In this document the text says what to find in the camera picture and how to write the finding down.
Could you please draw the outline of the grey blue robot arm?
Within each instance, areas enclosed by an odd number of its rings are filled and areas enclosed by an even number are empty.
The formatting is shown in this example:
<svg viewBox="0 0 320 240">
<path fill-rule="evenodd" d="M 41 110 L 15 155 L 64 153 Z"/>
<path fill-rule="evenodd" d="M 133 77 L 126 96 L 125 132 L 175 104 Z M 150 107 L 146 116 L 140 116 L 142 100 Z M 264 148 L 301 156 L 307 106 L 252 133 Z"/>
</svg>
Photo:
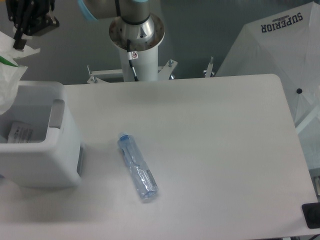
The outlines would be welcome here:
<svg viewBox="0 0 320 240">
<path fill-rule="evenodd" d="M 13 23 L 13 48 L 22 51 L 27 39 L 42 36 L 60 26 L 54 16 L 54 0 L 6 0 L 7 17 Z M 88 20 L 121 17 L 130 25 L 144 23 L 150 16 L 148 0 L 79 0 L 83 16 Z"/>
</svg>

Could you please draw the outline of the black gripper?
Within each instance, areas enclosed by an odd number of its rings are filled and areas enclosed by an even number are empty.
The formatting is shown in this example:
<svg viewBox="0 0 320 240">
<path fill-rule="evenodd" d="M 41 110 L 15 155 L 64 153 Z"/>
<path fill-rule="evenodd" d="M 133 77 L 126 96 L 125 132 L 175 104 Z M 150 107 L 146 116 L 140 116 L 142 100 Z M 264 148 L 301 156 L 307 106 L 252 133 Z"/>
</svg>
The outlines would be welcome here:
<svg viewBox="0 0 320 240">
<path fill-rule="evenodd" d="M 16 23 L 13 48 L 23 50 L 27 36 L 40 37 L 60 26 L 60 22 L 50 10 L 55 9 L 55 0 L 5 0 L 8 19 Z M 31 10 L 31 20 L 22 21 L 27 10 Z"/>
</svg>

